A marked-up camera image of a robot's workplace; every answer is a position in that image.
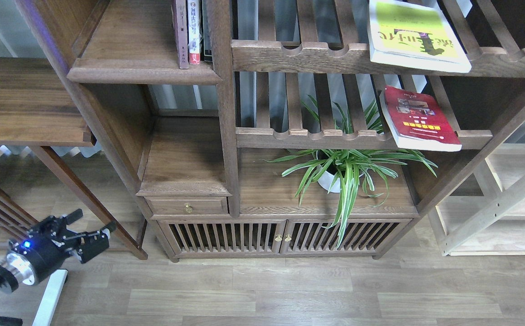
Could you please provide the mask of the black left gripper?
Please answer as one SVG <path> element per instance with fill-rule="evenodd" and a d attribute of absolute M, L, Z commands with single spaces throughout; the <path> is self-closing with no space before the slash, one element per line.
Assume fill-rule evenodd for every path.
<path fill-rule="evenodd" d="M 61 217 L 48 216 L 29 229 L 28 240 L 10 239 L 5 267 L 19 283 L 36 286 L 61 267 L 70 254 L 86 264 L 110 247 L 112 221 L 99 231 L 78 233 L 67 226 L 83 217 L 82 209 Z"/>

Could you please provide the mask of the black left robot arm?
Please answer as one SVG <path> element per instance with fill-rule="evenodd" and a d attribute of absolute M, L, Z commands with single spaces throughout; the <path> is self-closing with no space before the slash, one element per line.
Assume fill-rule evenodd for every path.
<path fill-rule="evenodd" d="M 71 256 L 81 264 L 109 248 L 111 221 L 94 232 L 74 232 L 68 225 L 82 218 L 81 209 L 61 217 L 48 216 L 28 230 L 22 241 L 10 240 L 5 258 L 0 260 L 0 290 L 12 293 L 20 283 L 36 286 L 57 271 Z M 21 326 L 22 319 L 0 316 L 0 326 Z"/>

